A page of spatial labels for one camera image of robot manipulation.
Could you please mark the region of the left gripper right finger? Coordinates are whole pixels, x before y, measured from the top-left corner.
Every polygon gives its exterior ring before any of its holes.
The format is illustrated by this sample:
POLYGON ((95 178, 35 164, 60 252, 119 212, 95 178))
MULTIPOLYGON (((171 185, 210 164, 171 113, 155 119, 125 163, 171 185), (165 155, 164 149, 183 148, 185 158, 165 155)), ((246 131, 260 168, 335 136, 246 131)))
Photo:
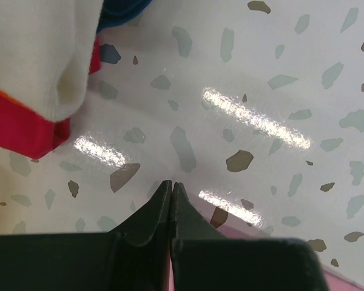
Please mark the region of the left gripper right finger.
POLYGON ((224 236, 175 183, 170 256, 175 290, 327 290, 317 255, 295 238, 224 236))

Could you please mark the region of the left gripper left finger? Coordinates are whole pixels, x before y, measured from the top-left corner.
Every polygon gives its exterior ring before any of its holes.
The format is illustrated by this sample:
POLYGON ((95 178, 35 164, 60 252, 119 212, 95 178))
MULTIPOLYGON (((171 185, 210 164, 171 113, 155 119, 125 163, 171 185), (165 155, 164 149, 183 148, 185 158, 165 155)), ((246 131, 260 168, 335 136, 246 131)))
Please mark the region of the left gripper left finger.
POLYGON ((167 290, 172 183, 107 232, 0 236, 0 290, 167 290))

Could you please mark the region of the pink t shirt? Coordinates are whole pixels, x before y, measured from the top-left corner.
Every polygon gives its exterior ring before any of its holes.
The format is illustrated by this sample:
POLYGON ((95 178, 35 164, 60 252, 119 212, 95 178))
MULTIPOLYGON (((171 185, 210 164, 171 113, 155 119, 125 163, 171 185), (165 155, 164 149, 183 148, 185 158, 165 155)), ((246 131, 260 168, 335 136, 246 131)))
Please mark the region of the pink t shirt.
MULTIPOLYGON (((192 205, 218 232, 226 236, 232 242, 254 240, 259 238, 269 238, 268 231, 261 231, 253 225, 249 225, 242 219, 236 217, 235 206, 220 200, 205 201, 196 196, 193 197, 192 205)), ((226 248, 221 243, 220 248, 211 247, 211 250, 220 252, 220 258, 223 259, 226 254, 231 257, 220 261, 219 259, 210 258, 209 266, 201 272, 202 275, 208 275, 208 287, 200 283, 193 286, 198 290, 212 290, 215 286, 220 285, 221 290, 249 290, 247 286, 252 276, 256 274, 251 267, 247 266, 246 257, 236 258, 236 253, 226 248)), ((364 286, 353 280, 337 273, 335 270, 321 266, 325 276, 326 284, 329 290, 364 290, 364 286)))

